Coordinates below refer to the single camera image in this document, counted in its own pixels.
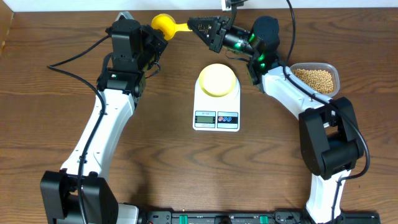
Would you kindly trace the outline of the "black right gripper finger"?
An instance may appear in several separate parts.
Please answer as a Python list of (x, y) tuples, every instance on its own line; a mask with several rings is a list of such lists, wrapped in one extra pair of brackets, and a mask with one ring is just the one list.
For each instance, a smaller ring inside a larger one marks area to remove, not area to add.
[(216, 47), (216, 31), (206, 34), (199, 31), (195, 33), (208, 47)]
[(211, 27), (220, 19), (220, 16), (190, 17), (187, 25), (198, 35), (208, 35)]

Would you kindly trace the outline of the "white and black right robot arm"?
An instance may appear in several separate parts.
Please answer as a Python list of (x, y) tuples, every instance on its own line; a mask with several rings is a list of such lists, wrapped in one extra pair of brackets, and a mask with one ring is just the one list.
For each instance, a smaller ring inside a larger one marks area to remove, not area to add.
[[(326, 97), (299, 80), (277, 53), (279, 24), (270, 16), (259, 17), (251, 30), (233, 25), (230, 17), (193, 17), (192, 30), (210, 50), (222, 47), (250, 57), (247, 64), (252, 84), (282, 103), (298, 118), (300, 149), (313, 174), (305, 207), (311, 223), (347, 223), (340, 210), (343, 185), (364, 175), (370, 166), (368, 146), (359, 131), (353, 105), (347, 98)], [(351, 170), (362, 156), (364, 169)]]

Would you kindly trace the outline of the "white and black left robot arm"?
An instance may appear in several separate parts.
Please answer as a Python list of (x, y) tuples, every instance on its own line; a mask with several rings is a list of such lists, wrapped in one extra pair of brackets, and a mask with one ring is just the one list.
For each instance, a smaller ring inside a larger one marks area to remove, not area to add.
[(47, 171), (40, 191), (49, 223), (145, 223), (135, 206), (119, 203), (108, 185), (120, 135), (136, 110), (146, 71), (159, 64), (169, 37), (159, 25), (142, 25), (122, 15), (106, 29), (113, 50), (103, 59), (95, 105), (78, 144), (60, 170)]

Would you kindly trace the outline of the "yellow plastic measuring scoop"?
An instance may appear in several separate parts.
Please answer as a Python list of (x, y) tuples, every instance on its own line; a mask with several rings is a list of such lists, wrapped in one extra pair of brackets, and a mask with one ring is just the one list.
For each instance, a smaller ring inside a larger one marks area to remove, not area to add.
[(177, 24), (174, 18), (168, 14), (159, 14), (151, 22), (151, 27), (160, 30), (165, 40), (171, 40), (177, 32), (191, 32), (187, 23)]

